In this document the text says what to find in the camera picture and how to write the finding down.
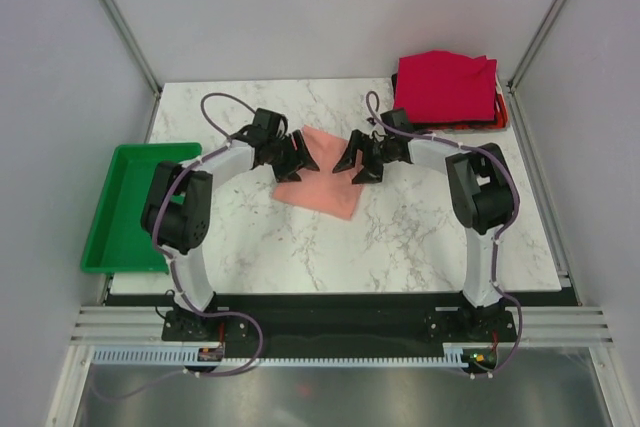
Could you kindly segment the pink t shirt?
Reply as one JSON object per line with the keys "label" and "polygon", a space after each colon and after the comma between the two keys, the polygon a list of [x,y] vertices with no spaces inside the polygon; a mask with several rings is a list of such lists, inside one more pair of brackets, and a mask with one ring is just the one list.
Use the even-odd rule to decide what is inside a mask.
{"label": "pink t shirt", "polygon": [[320,212],[349,221],[352,219],[364,186],[353,184],[356,166],[333,173],[347,147],[347,141],[310,126],[302,128],[302,135],[319,172],[303,169],[301,181],[278,184],[272,199],[294,207]]}

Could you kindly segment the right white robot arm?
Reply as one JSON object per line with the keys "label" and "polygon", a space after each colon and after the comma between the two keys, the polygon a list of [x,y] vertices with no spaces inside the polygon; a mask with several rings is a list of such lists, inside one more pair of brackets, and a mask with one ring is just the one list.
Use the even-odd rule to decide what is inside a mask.
{"label": "right white robot arm", "polygon": [[472,306],[458,315],[458,328],[467,339],[483,339],[494,328],[486,309],[500,302],[498,282],[500,237],[519,213],[520,197],[503,152],[496,143],[468,146],[434,133],[418,133],[404,110],[391,110],[371,120],[384,134],[351,132],[333,167],[335,174],[361,161],[354,184],[377,184],[384,166],[393,162],[437,170],[446,175],[454,215],[466,235],[466,276],[462,295]]}

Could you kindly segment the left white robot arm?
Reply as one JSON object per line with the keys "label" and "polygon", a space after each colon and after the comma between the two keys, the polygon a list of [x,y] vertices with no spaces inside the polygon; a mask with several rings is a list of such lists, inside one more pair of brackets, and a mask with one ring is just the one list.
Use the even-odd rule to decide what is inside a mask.
{"label": "left white robot arm", "polygon": [[287,129],[284,115],[259,109],[221,148],[181,163],[162,161],[155,168],[141,227],[164,257],[176,303],[189,311],[185,329],[198,340],[211,339],[220,325],[218,314],[208,309],[214,288],[202,252],[214,191],[262,165],[272,168],[279,183],[299,182],[304,169],[320,170],[302,133]]}

